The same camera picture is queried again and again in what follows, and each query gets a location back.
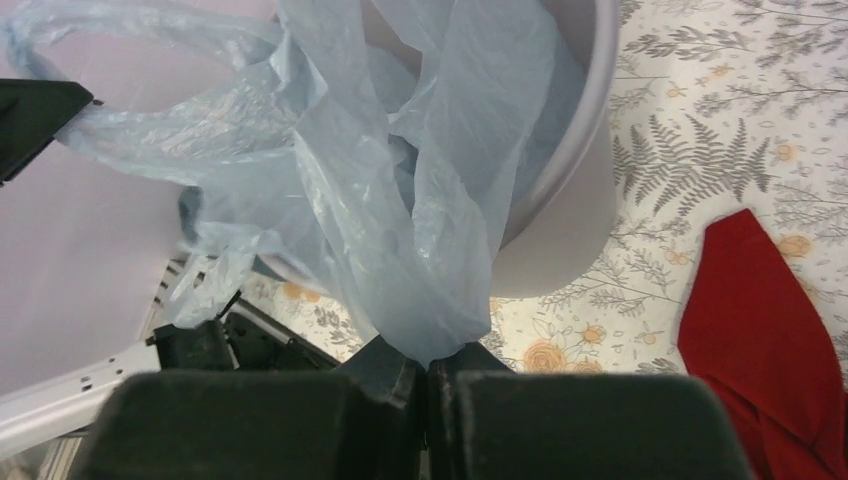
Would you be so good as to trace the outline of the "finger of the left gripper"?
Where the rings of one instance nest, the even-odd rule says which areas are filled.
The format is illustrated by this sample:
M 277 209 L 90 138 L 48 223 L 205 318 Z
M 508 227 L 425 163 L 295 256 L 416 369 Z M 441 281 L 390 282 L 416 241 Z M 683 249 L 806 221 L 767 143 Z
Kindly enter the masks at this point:
M 70 81 L 1 81 L 1 182 L 17 177 L 94 100 Z

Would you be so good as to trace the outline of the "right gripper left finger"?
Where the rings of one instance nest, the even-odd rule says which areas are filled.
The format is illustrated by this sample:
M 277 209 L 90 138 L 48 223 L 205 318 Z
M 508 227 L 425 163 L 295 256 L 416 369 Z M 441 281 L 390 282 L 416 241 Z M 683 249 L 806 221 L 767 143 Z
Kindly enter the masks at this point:
M 74 479 L 410 479 L 420 366 L 376 338 L 329 371 L 138 374 L 103 405 Z

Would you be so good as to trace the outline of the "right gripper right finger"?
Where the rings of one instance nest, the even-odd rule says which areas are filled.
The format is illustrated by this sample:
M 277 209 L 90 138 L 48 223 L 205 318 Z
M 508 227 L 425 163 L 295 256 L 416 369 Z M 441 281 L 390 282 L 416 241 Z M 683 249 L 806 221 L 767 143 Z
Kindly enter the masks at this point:
M 521 374 L 480 344 L 430 364 L 436 479 L 749 479 L 717 397 L 680 375 Z

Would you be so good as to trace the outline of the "grey plastic trash bin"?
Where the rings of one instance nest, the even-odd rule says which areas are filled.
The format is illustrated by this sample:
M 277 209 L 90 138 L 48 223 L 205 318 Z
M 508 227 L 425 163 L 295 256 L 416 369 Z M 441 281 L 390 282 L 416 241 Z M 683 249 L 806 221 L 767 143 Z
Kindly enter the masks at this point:
M 347 292 L 478 301 L 576 280 L 615 206 L 613 1 L 283 1 L 317 67 L 295 169 Z

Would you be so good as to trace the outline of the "light blue plastic trash bag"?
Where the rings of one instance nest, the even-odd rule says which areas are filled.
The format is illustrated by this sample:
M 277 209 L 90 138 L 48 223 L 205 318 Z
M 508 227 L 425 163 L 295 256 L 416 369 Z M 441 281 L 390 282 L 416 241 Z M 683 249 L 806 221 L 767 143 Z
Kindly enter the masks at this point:
M 368 45 L 357 1 L 281 1 L 276 20 L 168 1 L 25 1 L 1 19 L 18 73 L 77 32 L 184 46 L 232 78 L 153 113 L 91 106 L 58 136 L 117 169 L 199 194 L 176 326 L 218 312 L 256 259 L 343 302 L 365 337 L 428 364 L 490 329 L 492 264 L 515 189 L 555 150 L 583 76 L 537 1 L 380 1 L 422 54 L 413 77 Z

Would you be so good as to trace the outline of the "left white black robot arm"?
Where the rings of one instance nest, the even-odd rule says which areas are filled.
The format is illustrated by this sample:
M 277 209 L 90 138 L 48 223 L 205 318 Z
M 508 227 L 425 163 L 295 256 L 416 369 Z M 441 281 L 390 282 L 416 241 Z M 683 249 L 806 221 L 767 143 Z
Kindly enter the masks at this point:
M 87 426 L 127 377 L 160 369 L 181 189 L 62 146 L 92 100 L 72 82 L 1 83 L 3 458 Z

